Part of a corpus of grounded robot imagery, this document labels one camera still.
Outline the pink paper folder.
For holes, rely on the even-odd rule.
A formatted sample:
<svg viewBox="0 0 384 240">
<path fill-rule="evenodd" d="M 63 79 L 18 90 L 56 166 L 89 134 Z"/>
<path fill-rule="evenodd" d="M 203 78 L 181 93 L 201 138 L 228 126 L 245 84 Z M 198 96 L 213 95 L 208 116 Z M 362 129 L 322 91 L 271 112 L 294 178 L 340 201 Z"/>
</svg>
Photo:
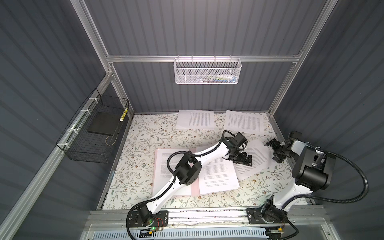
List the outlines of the pink paper folder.
<svg viewBox="0 0 384 240">
<path fill-rule="evenodd" d="M 156 149 L 152 196 L 160 192 L 172 178 L 166 162 L 168 157 L 178 150 L 179 149 Z M 191 185 L 175 192 L 175 196 L 200 196 L 236 190 L 239 187 L 240 184 L 234 163 L 219 157 L 207 165 L 204 165 L 197 180 Z"/>
</svg>

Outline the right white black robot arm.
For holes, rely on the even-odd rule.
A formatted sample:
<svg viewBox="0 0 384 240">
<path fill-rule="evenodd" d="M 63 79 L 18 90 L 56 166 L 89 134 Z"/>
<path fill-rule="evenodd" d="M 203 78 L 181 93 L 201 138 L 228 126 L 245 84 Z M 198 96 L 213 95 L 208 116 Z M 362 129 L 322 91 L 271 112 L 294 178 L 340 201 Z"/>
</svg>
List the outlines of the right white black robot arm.
<svg viewBox="0 0 384 240">
<path fill-rule="evenodd" d="M 336 158 L 299 140 L 301 133 L 293 131 L 284 142 L 276 139 L 265 146 L 273 151 L 273 160 L 282 163 L 285 159 L 294 159 L 293 180 L 281 192 L 272 195 L 263 204 L 259 217 L 266 223 L 283 222 L 283 214 L 297 201 L 298 195 L 308 195 L 325 190 L 331 183 Z"/>
</svg>

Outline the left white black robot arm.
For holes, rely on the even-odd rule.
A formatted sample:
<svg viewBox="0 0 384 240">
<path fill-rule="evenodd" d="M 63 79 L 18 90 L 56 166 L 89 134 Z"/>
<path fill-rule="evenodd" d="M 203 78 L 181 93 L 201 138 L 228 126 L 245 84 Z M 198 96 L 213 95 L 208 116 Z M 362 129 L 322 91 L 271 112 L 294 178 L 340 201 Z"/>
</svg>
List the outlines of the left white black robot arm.
<svg viewBox="0 0 384 240">
<path fill-rule="evenodd" d="M 252 166 L 252 155 L 247 154 L 245 149 L 248 140 L 237 133 L 234 135 L 229 131 L 223 131 L 219 142 L 200 152 L 177 151 L 172 153 L 166 162 L 167 170 L 171 174 L 170 180 L 154 196 L 136 208 L 139 218 L 144 226 L 149 226 L 155 219 L 155 215 L 178 190 L 192 185 L 199 177 L 203 168 L 213 160 L 221 158 L 235 164 Z"/>
</svg>

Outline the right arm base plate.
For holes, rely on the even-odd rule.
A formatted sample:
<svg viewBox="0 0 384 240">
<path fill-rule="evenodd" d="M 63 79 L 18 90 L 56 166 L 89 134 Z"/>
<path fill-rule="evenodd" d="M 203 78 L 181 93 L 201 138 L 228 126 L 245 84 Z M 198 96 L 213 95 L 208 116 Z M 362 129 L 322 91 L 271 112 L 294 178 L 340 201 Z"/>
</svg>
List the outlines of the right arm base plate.
<svg viewBox="0 0 384 240">
<path fill-rule="evenodd" d="M 247 218 L 250 224 L 286 224 L 283 212 L 275 207 L 268 210 L 260 208 L 246 208 Z"/>
</svg>

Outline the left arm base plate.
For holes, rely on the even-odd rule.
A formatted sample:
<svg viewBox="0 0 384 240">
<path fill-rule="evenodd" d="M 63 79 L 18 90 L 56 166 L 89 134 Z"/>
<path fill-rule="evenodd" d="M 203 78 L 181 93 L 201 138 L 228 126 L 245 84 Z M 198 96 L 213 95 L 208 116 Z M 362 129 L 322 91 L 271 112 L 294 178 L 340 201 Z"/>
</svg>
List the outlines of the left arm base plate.
<svg viewBox="0 0 384 240">
<path fill-rule="evenodd" d="M 142 213 L 141 211 L 133 211 L 128 213 L 126 226 L 128 228 L 139 227 L 167 227 L 169 220 L 169 211 L 160 211 L 157 214 Z"/>
</svg>

